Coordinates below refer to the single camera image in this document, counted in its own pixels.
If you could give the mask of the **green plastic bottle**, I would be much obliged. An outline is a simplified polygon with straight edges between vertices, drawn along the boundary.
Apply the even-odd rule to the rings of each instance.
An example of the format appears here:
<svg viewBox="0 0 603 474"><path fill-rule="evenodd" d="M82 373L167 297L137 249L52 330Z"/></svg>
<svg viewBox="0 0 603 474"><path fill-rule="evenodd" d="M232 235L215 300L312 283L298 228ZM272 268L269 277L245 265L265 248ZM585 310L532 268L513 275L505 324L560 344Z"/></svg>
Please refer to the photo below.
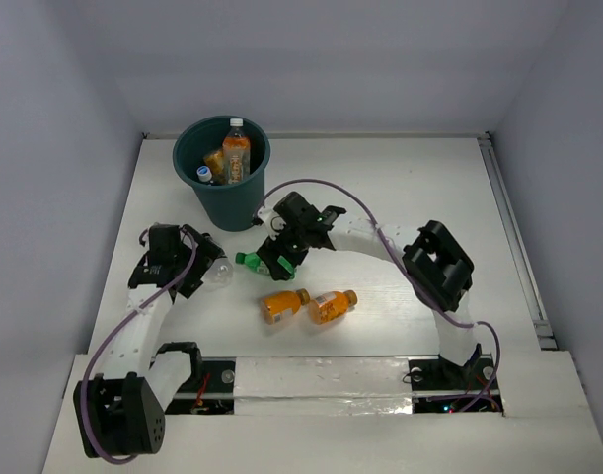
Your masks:
<svg viewBox="0 0 603 474"><path fill-rule="evenodd" d="M285 272L287 273L286 280L295 278L295 269L290 262L284 257L279 257L277 262L285 269ZM247 267L253 273L267 277L270 276L270 270L267 264L255 252L248 254L238 252L235 256L235 263Z"/></svg>

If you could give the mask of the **small clear blue-label bottle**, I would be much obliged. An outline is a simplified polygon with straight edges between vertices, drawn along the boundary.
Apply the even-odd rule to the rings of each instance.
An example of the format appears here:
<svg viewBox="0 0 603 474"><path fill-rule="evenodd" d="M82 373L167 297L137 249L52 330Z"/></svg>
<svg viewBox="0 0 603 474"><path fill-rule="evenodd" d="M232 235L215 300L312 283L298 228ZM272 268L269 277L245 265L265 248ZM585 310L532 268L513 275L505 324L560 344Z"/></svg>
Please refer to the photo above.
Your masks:
<svg viewBox="0 0 603 474"><path fill-rule="evenodd" d="M233 265L228 259L217 259L202 277L202 289L214 291L228 286L233 279Z"/></svg>

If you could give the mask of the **small orange juice bottle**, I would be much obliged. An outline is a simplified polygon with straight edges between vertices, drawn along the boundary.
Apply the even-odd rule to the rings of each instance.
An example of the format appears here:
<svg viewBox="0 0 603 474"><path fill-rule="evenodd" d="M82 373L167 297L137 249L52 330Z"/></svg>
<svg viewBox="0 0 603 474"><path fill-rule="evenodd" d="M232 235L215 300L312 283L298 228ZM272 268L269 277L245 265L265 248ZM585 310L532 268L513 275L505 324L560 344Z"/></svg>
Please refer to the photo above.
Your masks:
<svg viewBox="0 0 603 474"><path fill-rule="evenodd" d="M296 291L281 291L261 300L261 312L264 321L277 324L295 315L303 306L310 302L310 295L304 288Z"/></svg>

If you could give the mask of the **clear plastic bottle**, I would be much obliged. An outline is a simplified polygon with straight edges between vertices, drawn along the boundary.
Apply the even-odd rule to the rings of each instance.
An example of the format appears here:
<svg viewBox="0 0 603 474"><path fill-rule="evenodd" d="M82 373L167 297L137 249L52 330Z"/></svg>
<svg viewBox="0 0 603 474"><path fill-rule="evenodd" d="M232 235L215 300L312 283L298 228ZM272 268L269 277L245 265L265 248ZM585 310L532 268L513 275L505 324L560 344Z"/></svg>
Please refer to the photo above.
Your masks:
<svg viewBox="0 0 603 474"><path fill-rule="evenodd" d="M210 168L206 165L199 166L196 170L196 176L198 181L206 186L216 186L217 181L215 180L213 173Z"/></svg>

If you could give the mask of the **small orange patterned bottle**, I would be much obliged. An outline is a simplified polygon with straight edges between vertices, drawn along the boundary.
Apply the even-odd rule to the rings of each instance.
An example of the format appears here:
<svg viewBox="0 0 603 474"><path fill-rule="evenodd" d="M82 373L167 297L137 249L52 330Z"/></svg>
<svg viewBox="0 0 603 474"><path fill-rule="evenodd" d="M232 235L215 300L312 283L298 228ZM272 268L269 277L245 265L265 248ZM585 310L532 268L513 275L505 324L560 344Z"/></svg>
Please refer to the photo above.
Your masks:
<svg viewBox="0 0 603 474"><path fill-rule="evenodd" d="M353 290L324 293L309 302L309 316L316 325L328 324L352 310L357 302L358 297Z"/></svg>

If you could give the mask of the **long orange label bottle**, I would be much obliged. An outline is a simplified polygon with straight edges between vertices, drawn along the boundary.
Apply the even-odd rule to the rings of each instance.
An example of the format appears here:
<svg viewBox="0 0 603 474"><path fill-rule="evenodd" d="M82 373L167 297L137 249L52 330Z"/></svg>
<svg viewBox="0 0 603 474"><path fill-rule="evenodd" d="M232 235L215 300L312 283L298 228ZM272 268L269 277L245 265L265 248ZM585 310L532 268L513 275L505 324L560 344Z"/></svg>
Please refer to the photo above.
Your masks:
<svg viewBox="0 0 603 474"><path fill-rule="evenodd" d="M250 176L251 142L241 118L231 118L230 130L222 143L227 184L238 184Z"/></svg>

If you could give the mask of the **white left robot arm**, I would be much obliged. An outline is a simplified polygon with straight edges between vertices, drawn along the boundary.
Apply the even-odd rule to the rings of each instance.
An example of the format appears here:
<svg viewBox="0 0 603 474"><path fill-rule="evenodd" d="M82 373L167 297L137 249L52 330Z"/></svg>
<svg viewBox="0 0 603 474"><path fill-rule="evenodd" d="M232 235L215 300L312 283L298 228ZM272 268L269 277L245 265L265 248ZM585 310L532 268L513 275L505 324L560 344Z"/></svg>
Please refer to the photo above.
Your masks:
<svg viewBox="0 0 603 474"><path fill-rule="evenodd" d="M175 395L206 389L210 375L198 344L162 343L160 330L177 300L191 298L208 281L225 284L233 274L211 235L187 224L154 224L139 243L145 252L127 282L125 314L91 356L73 394L86 456L114 465L158 452Z"/></svg>

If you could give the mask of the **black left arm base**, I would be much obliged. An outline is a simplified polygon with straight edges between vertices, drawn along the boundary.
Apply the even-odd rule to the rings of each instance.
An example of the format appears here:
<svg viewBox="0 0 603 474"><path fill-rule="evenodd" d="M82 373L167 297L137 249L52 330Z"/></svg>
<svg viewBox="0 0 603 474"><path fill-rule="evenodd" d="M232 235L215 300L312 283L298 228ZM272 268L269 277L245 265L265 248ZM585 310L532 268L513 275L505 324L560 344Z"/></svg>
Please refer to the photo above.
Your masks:
<svg viewBox="0 0 603 474"><path fill-rule="evenodd" d="M232 415L236 360L206 358L199 382L181 386L165 410L166 415Z"/></svg>

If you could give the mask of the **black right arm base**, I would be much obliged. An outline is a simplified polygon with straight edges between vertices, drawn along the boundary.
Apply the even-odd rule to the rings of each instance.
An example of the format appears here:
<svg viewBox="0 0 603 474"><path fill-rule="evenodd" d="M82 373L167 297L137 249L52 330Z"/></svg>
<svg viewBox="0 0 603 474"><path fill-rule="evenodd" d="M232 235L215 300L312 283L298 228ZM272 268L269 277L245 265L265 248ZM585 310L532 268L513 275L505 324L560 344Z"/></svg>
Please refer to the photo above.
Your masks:
<svg viewBox="0 0 603 474"><path fill-rule="evenodd" d="M502 397L493 376L494 359L481 354L458 366L440 355L412 358L402 382L411 388L414 414L458 412L503 413Z"/></svg>

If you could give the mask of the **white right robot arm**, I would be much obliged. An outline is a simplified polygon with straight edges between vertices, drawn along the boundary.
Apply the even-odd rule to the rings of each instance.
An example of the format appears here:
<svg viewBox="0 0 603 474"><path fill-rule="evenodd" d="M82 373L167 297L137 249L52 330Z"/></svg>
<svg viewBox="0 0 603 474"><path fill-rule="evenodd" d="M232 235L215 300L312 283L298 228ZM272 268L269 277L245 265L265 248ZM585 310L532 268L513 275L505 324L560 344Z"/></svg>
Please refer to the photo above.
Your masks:
<svg viewBox="0 0 603 474"><path fill-rule="evenodd" d="M291 192L273 207L261 206L254 222L267 237L257 250L274 280L290 280L312 249L354 252L398 265L416 297L431 309L439 339L441 379L461 387L476 373L480 354L467 306L474 263L444 224L418 229L379 224L342 207L318 210Z"/></svg>

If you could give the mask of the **dark teal plastic bin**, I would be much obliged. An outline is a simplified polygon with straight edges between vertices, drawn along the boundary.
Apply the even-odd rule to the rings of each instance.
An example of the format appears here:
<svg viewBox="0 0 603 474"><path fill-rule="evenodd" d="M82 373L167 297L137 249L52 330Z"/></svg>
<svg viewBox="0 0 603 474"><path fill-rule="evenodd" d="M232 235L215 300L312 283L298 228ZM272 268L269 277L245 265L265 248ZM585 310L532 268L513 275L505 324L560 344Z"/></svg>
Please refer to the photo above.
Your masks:
<svg viewBox="0 0 603 474"><path fill-rule="evenodd" d="M239 232L252 227L254 213L265 194L265 169L270 159L270 142L253 121L244 120L251 142L251 174L239 184L207 185L196 176L206 154L219 149L230 131L229 116L202 119L177 139L173 165L179 178L192 188L213 225L224 231Z"/></svg>

